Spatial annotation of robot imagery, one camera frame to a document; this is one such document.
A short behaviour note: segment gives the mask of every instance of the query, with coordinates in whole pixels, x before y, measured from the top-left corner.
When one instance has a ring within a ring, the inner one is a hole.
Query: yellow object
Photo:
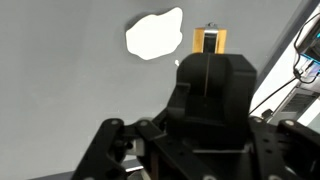
[[[216,54],[224,54],[224,49],[226,46],[227,40],[227,30],[219,29],[218,30],[218,38],[217,38],[217,47]],[[196,28],[193,32],[193,45],[192,52],[193,53],[202,53],[203,52],[203,41],[204,41],[204,28]]]

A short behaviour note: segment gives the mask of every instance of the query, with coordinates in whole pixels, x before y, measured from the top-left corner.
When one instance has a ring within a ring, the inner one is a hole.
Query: black mechanical part
[[[103,122],[72,179],[126,179],[128,150],[152,179],[320,179],[318,134],[292,120],[248,118],[254,79],[242,56],[188,56],[167,108],[130,126]],[[136,140],[143,151],[130,146]]]

